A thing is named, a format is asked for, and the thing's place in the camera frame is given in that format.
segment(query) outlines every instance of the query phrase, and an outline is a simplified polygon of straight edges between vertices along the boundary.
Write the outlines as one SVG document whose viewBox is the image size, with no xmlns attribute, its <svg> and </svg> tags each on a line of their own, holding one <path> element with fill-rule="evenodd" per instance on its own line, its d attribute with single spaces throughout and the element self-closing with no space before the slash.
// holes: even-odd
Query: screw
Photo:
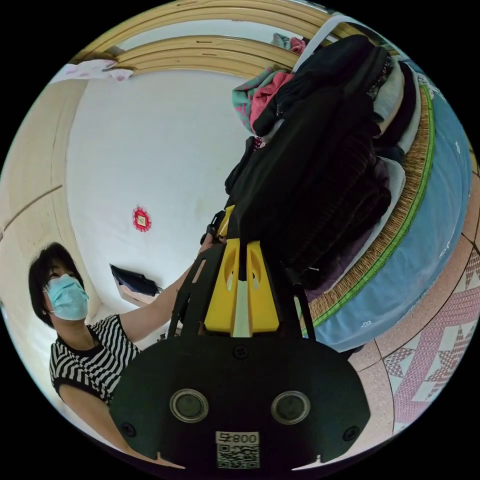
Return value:
<svg viewBox="0 0 480 480">
<path fill-rule="evenodd" d="M 127 437 L 134 437 L 137 434 L 137 431 L 135 430 L 135 427 L 127 422 L 124 422 L 121 424 L 121 429 L 123 430 L 123 433 Z"/>
<path fill-rule="evenodd" d="M 233 356 L 237 360 L 244 360 L 249 356 L 249 349 L 245 345 L 237 345 L 233 348 Z"/>
<path fill-rule="evenodd" d="M 343 440 L 345 442 L 351 442 L 352 440 L 358 437 L 359 433 L 360 433 L 360 429 L 357 426 L 351 426 L 343 434 Z"/>
</svg>

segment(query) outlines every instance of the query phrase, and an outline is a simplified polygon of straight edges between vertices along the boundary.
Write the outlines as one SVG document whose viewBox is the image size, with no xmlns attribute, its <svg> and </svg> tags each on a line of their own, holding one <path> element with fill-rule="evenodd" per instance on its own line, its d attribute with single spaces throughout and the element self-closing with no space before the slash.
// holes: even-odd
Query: face mask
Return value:
<svg viewBox="0 0 480 480">
<path fill-rule="evenodd" d="M 48 282 L 46 288 L 53 313 L 63 320 L 83 320 L 88 313 L 89 296 L 76 278 L 66 273 Z"/>
</svg>

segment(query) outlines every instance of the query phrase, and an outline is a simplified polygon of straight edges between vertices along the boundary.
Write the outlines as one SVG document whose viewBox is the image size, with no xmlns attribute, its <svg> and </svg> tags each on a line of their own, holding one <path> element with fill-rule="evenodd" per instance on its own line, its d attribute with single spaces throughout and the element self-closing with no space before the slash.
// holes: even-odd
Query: green trim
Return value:
<svg viewBox="0 0 480 480">
<path fill-rule="evenodd" d="M 411 207 L 408 211 L 408 214 L 403 222 L 403 225 L 400 227 L 395 237 L 391 240 L 390 244 L 385 248 L 380 257 L 375 261 L 375 263 L 368 269 L 365 275 L 352 287 L 345 295 L 340 298 L 334 305 L 332 305 L 323 315 L 319 316 L 313 321 L 313 326 L 318 327 L 329 317 L 337 313 L 347 302 L 349 302 L 355 295 L 357 295 L 360 290 L 379 272 L 381 268 L 387 263 L 388 259 L 392 256 L 394 251 L 397 249 L 401 241 L 404 239 L 405 235 L 408 233 L 416 215 L 422 204 L 422 201 L 425 197 L 425 192 L 427 190 L 430 173 L 432 171 L 434 150 L 435 150 L 435 119 L 432 106 L 432 99 L 430 98 L 430 92 L 425 85 L 420 86 L 425 93 L 427 104 L 428 104 L 428 148 L 425 159 L 425 168 L 423 169 L 422 178 L 420 185 L 418 187 L 418 192 L 413 199 Z"/>
</svg>

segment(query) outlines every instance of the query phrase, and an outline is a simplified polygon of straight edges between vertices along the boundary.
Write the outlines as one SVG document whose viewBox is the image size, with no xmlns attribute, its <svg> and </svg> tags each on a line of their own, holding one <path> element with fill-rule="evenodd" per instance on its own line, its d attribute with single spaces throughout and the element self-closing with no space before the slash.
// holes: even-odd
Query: yellow bracket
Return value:
<svg viewBox="0 0 480 480">
<path fill-rule="evenodd" d="M 228 206 L 225 209 L 225 216 L 223 217 L 223 220 L 221 221 L 221 224 L 218 227 L 218 231 L 217 231 L 217 235 L 219 237 L 226 237 L 227 236 L 227 230 L 229 228 L 230 215 L 232 214 L 234 208 L 235 208 L 235 205 L 232 205 L 232 206 Z"/>
<path fill-rule="evenodd" d="M 205 317 L 205 327 L 210 332 L 233 334 L 237 311 L 237 289 L 239 286 L 240 239 L 227 240 L 223 260 L 216 278 L 210 306 Z"/>
<path fill-rule="evenodd" d="M 279 317 L 259 241 L 246 246 L 246 278 L 250 334 L 276 332 Z"/>
<path fill-rule="evenodd" d="M 232 205 L 225 209 L 225 216 L 217 231 L 219 236 L 227 235 L 230 215 L 234 208 L 235 206 Z M 230 336 L 234 333 L 239 269 L 240 239 L 230 238 L 226 242 L 223 260 L 205 317 L 205 327 L 210 332 L 230 334 Z M 246 246 L 246 274 L 250 336 L 276 332 L 279 319 L 259 241 L 251 242 Z"/>
</svg>

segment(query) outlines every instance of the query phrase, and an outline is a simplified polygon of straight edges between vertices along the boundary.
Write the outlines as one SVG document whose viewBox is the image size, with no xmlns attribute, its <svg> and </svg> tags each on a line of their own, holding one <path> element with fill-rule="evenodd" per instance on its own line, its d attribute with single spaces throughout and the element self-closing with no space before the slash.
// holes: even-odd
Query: floor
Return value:
<svg viewBox="0 0 480 480">
<path fill-rule="evenodd" d="M 350 358 L 372 416 L 344 457 L 378 445 L 414 422 L 448 382 L 473 335 L 480 315 L 480 177 L 473 153 L 471 157 L 468 211 L 445 270 L 404 320 Z"/>
</svg>

